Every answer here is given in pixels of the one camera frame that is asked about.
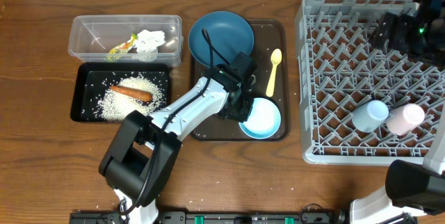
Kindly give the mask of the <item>yellow green snack wrapper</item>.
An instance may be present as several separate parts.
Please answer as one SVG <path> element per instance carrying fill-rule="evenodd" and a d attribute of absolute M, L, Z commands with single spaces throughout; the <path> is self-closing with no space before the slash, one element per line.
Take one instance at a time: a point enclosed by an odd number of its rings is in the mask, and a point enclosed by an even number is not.
<path fill-rule="evenodd" d="M 112 63 L 121 59 L 124 54 L 128 54 L 136 46 L 137 40 L 138 36 L 135 33 L 132 33 L 128 41 L 119 44 L 108 52 L 105 58 L 106 62 Z"/>

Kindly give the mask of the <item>light blue bowl with rice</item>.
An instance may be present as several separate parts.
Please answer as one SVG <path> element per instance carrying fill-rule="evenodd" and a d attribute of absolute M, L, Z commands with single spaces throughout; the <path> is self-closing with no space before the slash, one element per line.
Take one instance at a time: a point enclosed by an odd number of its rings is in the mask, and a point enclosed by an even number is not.
<path fill-rule="evenodd" d="M 241 131 L 254 139 L 266 139 L 280 128 L 281 113 L 277 105 L 263 97 L 254 98 L 252 110 L 245 122 L 240 122 Z"/>

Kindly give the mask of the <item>yellow plastic spoon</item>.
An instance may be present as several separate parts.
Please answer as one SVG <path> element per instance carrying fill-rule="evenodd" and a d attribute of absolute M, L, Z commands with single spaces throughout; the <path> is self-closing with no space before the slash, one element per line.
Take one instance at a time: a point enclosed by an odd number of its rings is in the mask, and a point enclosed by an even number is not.
<path fill-rule="evenodd" d="M 266 88 L 266 95 L 268 97 L 272 97 L 274 94 L 277 66 L 282 62 L 282 51 L 280 49 L 275 49 L 270 56 L 270 61 L 272 63 L 272 69 Z"/>

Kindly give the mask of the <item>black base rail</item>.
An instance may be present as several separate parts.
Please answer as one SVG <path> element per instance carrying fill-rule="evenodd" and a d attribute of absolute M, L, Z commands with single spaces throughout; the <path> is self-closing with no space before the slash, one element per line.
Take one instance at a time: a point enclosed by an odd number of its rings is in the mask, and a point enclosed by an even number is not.
<path fill-rule="evenodd" d="M 310 204 L 297 213 L 190 213 L 164 211 L 157 215 L 137 214 L 121 216 L 116 211 L 76 211 L 70 214 L 69 224 L 346 224 L 346 210 L 338 212 Z"/>

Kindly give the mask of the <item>light blue plastic cup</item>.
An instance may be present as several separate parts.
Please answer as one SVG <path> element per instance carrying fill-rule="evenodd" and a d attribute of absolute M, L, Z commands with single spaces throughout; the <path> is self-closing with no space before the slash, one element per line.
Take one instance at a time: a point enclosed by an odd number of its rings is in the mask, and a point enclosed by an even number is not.
<path fill-rule="evenodd" d="M 372 100 L 353 111 L 353 126 L 364 133 L 375 131 L 388 117 L 389 108 L 380 100 Z"/>

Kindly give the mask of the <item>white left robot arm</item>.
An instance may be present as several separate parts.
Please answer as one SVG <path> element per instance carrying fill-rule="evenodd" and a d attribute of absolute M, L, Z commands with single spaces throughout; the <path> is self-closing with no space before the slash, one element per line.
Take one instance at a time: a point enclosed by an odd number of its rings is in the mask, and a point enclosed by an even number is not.
<path fill-rule="evenodd" d="M 195 86 L 148 116 L 131 112 L 99 165 L 120 201 L 120 223 L 153 223 L 155 200 L 165 187 L 185 137 L 212 115 L 245 122 L 252 110 L 257 65 L 243 52 L 231 62 L 209 64 Z"/>

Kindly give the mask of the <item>black waste tray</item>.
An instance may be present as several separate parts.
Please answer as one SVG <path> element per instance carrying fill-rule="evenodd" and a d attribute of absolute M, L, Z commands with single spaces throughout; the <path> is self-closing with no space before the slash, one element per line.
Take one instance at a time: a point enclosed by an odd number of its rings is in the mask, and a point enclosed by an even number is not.
<path fill-rule="evenodd" d="M 84 63 L 78 69 L 70 117 L 75 122 L 107 122 L 95 115 L 99 99 L 109 85 L 126 77 L 141 74 L 150 81 L 158 79 L 170 93 L 170 71 L 165 64 L 148 63 Z"/>

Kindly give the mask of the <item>pink plastic cup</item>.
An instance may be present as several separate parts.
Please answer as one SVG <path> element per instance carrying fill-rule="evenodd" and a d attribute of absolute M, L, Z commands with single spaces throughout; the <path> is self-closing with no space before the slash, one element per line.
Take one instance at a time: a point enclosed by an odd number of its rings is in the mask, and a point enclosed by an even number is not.
<path fill-rule="evenodd" d="M 417 104 L 406 104 L 390 112 L 386 121 L 388 130 L 398 136 L 405 135 L 418 127 L 425 119 L 424 110 Z"/>

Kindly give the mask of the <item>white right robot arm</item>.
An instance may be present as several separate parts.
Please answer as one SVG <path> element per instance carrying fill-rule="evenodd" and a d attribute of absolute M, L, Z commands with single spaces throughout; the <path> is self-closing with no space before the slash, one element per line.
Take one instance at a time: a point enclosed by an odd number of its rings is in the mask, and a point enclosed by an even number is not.
<path fill-rule="evenodd" d="M 415 15 L 385 13 L 370 36 L 375 49 L 388 47 L 411 59 L 444 66 L 444 0 L 413 0 Z M 432 139 L 421 164 L 392 161 L 385 185 L 352 201 L 350 223 L 415 223 L 417 216 L 444 212 L 444 134 Z"/>

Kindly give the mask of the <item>pile of white rice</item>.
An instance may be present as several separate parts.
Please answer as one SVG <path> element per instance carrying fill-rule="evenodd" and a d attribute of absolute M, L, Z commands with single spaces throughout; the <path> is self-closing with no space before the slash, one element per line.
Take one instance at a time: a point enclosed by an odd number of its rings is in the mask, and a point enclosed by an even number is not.
<path fill-rule="evenodd" d="M 112 91 L 110 89 L 111 86 L 143 90 L 151 93 L 153 99 L 151 102 L 142 102 Z M 109 85 L 105 90 L 104 96 L 98 101 L 95 115 L 107 122 L 117 122 L 124 120 L 124 118 L 133 111 L 138 111 L 147 116 L 165 107 L 166 101 L 167 87 L 158 79 L 150 81 L 148 78 L 139 74 L 137 77 L 121 79 L 116 85 Z"/>

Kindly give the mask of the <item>grey dishwasher rack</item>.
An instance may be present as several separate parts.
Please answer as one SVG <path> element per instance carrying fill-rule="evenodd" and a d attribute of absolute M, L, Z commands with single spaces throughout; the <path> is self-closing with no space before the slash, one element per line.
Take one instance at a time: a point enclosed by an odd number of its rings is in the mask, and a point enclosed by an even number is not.
<path fill-rule="evenodd" d="M 300 142 L 307 163 L 422 163 L 444 105 L 444 72 L 369 43 L 382 14 L 411 15 L 415 10 L 412 0 L 302 0 L 295 28 Z M 426 116 L 404 136 L 385 125 L 364 133 L 353 126 L 353 111 L 372 100 L 389 109 L 414 103 Z"/>

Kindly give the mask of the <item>white tissue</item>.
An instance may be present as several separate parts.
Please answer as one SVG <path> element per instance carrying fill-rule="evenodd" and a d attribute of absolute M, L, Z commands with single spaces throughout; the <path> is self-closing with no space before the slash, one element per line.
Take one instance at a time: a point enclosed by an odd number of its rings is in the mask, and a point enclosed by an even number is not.
<path fill-rule="evenodd" d="M 157 59 L 158 48 L 165 44 L 165 33 L 163 31 L 143 30 L 137 34 L 134 47 L 136 48 L 135 59 L 142 62 L 153 62 Z"/>

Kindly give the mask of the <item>dark blue plate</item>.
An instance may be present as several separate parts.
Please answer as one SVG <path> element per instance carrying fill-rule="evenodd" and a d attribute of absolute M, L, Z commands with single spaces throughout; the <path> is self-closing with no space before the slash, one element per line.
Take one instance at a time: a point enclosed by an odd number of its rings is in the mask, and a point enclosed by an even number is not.
<path fill-rule="evenodd" d="M 254 48 L 254 33 L 246 19 L 228 11 L 216 11 L 199 18 L 188 35 L 188 46 L 194 59 L 208 67 L 210 50 L 202 35 L 206 29 L 213 48 L 231 63 L 241 52 L 250 55 Z"/>

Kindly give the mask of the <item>orange carrot piece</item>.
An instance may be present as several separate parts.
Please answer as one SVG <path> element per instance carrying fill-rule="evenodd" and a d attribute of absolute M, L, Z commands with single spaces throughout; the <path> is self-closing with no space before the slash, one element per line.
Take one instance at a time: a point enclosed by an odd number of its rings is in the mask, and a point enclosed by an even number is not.
<path fill-rule="evenodd" d="M 134 99 L 140 100 L 142 102 L 151 102 L 153 97 L 152 94 L 143 90 L 138 90 L 135 88 L 127 88 L 122 86 L 111 86 L 110 89 L 119 94 L 132 97 Z"/>

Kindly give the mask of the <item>dark brown serving tray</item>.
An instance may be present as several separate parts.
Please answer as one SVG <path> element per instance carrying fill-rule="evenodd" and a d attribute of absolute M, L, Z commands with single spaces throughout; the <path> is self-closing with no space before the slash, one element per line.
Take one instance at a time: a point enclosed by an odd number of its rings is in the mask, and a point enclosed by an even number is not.
<path fill-rule="evenodd" d="M 280 141 L 288 135 L 290 124 L 289 88 L 286 68 L 286 34 L 282 24 L 274 19 L 251 19 L 249 21 L 254 33 L 254 49 L 251 57 L 257 63 L 255 70 L 256 82 L 253 94 L 257 97 L 266 96 L 269 72 L 272 69 L 270 55 L 273 50 L 282 51 L 282 62 L 277 66 L 274 94 L 270 98 L 277 105 L 281 114 L 280 127 L 268 141 Z M 191 133 L 199 141 L 253 141 L 244 134 L 239 124 L 233 120 L 223 120 L 211 116 L 196 127 Z"/>

